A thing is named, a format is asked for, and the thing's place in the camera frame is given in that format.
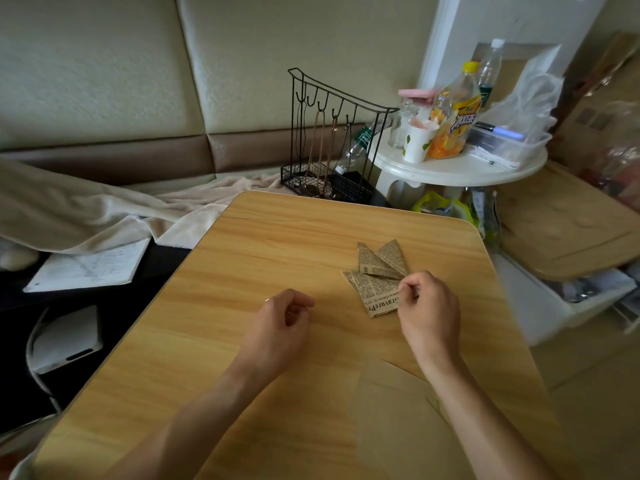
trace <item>forearm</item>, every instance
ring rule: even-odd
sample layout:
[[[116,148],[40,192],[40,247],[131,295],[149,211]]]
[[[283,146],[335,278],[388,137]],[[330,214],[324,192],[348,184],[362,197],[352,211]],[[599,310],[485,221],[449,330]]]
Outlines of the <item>forearm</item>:
[[[105,480],[193,478],[264,385],[237,361],[206,394],[185,405],[110,469]]]
[[[440,396],[478,480],[557,478],[478,386],[461,358],[420,366]]]

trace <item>notebook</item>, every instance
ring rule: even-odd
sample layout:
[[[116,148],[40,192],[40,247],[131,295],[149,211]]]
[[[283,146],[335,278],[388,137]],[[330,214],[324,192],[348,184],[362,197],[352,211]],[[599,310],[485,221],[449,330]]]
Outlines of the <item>notebook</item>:
[[[144,239],[94,254],[52,254],[24,289],[72,290],[125,285],[133,280],[150,239]]]

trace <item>yellow bottle cap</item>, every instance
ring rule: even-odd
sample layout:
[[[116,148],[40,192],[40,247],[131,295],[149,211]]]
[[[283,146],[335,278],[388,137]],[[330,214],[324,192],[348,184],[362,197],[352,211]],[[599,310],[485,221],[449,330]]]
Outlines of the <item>yellow bottle cap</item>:
[[[467,61],[462,66],[462,71],[464,72],[476,72],[478,70],[478,63],[476,61]]]

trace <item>hand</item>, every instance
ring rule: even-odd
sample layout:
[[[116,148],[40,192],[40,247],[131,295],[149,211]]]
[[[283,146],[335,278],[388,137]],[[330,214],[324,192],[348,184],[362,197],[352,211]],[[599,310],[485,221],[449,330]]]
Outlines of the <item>hand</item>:
[[[300,352],[307,337],[309,308],[315,304],[310,296],[292,289],[269,298],[254,316],[234,364],[248,371],[258,387],[266,387]]]
[[[428,271],[407,276],[400,282],[398,292],[404,338],[425,374],[439,365],[458,362],[458,297]]]

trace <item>wire basket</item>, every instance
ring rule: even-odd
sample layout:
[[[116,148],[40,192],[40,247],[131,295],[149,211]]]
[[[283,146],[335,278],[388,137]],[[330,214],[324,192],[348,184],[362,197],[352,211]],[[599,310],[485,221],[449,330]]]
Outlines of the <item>wire basket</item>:
[[[373,135],[390,125],[389,115],[397,108],[347,94],[298,68],[289,69],[289,73],[292,78],[291,151],[290,163],[280,169],[283,185],[303,196],[370,203],[376,191],[369,181],[380,145],[377,138],[373,147]],[[331,123],[327,125],[329,113]],[[358,166],[362,167],[352,169],[349,163],[343,168],[345,171],[336,172],[335,166],[346,154],[345,149],[353,154],[354,148],[361,160]]]

